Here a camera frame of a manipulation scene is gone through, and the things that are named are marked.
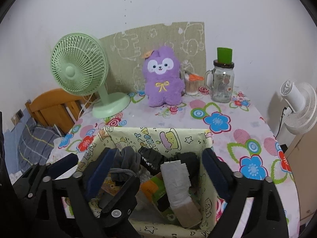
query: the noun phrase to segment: blue wall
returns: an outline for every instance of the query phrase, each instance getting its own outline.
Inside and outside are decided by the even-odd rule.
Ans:
[[[19,169],[18,157],[17,157],[17,145],[19,143],[21,134],[25,127],[27,120],[31,117],[29,112],[25,108],[23,110],[24,116],[16,127],[10,132],[7,130],[4,132],[4,151],[5,151],[5,163],[9,174],[16,173]]]

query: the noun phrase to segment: gray plaid fabric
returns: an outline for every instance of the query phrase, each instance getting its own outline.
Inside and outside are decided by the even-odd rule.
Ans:
[[[19,170],[24,173],[34,163],[46,164],[54,148],[53,141],[58,137],[60,136],[52,127],[37,125],[35,120],[30,118],[17,147]]]

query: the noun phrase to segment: wooden headboard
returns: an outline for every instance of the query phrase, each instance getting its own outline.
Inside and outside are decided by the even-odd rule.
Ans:
[[[71,95],[61,88],[57,88],[39,95],[31,103],[26,102],[25,106],[31,117],[43,126],[54,126],[56,124],[63,132],[68,133],[73,127],[74,121],[66,107],[69,108],[69,111],[77,120],[82,109],[81,104],[85,104],[89,97]],[[93,95],[90,102],[95,99],[96,97]]]

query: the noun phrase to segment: purple plush toy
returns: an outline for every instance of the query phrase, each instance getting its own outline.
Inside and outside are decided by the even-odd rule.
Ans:
[[[154,50],[145,60],[142,72],[149,106],[156,107],[164,103],[176,106],[182,102],[181,92],[185,84],[180,79],[180,62],[172,48],[163,46]]]

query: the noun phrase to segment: white fan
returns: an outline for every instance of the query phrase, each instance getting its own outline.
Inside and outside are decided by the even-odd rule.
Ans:
[[[312,129],[317,121],[317,96],[308,83],[295,83],[287,80],[280,93],[292,110],[285,121],[287,130],[294,134],[304,134]]]

